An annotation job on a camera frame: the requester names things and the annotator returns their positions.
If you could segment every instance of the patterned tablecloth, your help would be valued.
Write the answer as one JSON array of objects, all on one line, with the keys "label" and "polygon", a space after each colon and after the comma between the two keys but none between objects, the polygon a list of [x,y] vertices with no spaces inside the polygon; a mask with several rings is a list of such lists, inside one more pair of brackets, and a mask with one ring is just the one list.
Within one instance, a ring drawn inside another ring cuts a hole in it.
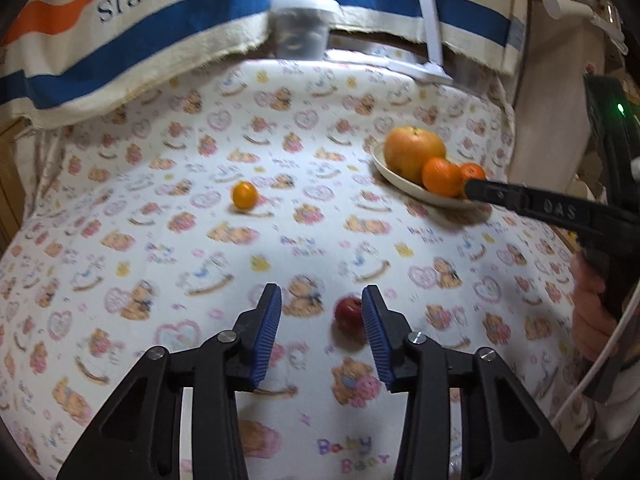
[{"label": "patterned tablecloth", "polygon": [[[0,262],[0,415],[43,476],[146,348],[200,345],[267,282],[284,294],[270,368],[238,397],[251,478],[391,478],[406,397],[332,328],[337,301],[368,283],[448,348],[497,349],[555,412],[575,384],[570,254],[544,224],[389,187],[370,148],[407,123],[504,177],[513,132],[499,106],[323,63],[203,68],[41,136],[34,214]],[[248,214],[230,207],[239,180],[260,191]],[[565,441],[587,420],[577,402]]]}]

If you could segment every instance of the orange stripe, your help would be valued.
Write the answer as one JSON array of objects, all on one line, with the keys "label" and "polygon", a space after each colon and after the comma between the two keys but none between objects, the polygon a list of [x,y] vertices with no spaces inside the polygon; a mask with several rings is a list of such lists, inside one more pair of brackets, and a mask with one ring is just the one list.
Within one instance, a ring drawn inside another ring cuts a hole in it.
[{"label": "orange stripe", "polygon": [[84,7],[92,0],[73,0],[64,5],[55,6],[34,0],[29,2],[15,20],[2,41],[3,45],[18,40],[29,32],[59,34],[72,28],[80,18]]}]

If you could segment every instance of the plate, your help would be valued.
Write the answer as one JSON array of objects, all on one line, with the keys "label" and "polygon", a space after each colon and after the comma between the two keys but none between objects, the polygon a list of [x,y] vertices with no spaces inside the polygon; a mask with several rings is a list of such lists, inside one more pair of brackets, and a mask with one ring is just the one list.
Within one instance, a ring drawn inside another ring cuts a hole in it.
[{"label": "plate", "polygon": [[400,191],[404,191],[407,195],[418,199],[420,202],[441,207],[443,209],[473,209],[478,206],[478,202],[473,202],[472,200],[448,198],[430,193],[422,186],[418,186],[417,184],[409,182],[407,179],[396,175],[386,166],[384,142],[377,143],[376,147],[373,148],[373,163],[390,184],[396,186]]}]

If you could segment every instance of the orange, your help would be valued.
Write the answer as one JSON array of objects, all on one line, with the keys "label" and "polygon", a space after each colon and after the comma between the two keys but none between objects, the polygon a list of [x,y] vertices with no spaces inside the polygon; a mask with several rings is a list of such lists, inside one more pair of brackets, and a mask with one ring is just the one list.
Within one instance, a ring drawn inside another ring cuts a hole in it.
[{"label": "orange", "polygon": [[251,182],[238,182],[231,192],[231,199],[238,209],[252,209],[258,203],[258,190]]},{"label": "orange", "polygon": [[436,134],[401,126],[393,130],[385,141],[386,166],[396,175],[420,185],[422,167],[433,157],[445,158],[447,149]]},{"label": "orange", "polygon": [[422,168],[422,184],[436,195],[458,196],[464,183],[460,167],[444,158],[431,158]]},{"label": "orange", "polygon": [[462,177],[467,180],[471,180],[472,178],[476,178],[478,180],[486,180],[486,174],[482,169],[482,166],[478,166],[472,162],[468,162],[467,164],[463,164],[460,166],[460,170],[462,171]]}]

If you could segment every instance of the metal screw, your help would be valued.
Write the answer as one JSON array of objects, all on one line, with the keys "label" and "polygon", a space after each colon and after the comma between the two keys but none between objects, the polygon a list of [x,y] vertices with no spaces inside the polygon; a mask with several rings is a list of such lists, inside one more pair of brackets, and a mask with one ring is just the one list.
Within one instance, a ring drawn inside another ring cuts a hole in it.
[{"label": "metal screw", "polygon": [[238,334],[236,334],[233,330],[223,330],[218,334],[218,341],[221,343],[232,343],[236,340]]},{"label": "metal screw", "polygon": [[164,356],[164,348],[161,346],[154,346],[146,351],[146,356],[152,361],[156,361],[162,356]]},{"label": "metal screw", "polygon": [[492,348],[481,348],[479,349],[480,352],[480,358],[483,361],[488,361],[491,362],[493,361],[496,357],[498,357],[498,354],[495,353],[495,350],[493,350]]},{"label": "metal screw", "polygon": [[425,341],[427,341],[427,336],[425,336],[422,332],[411,332],[408,336],[409,341],[414,345],[421,345]]}]

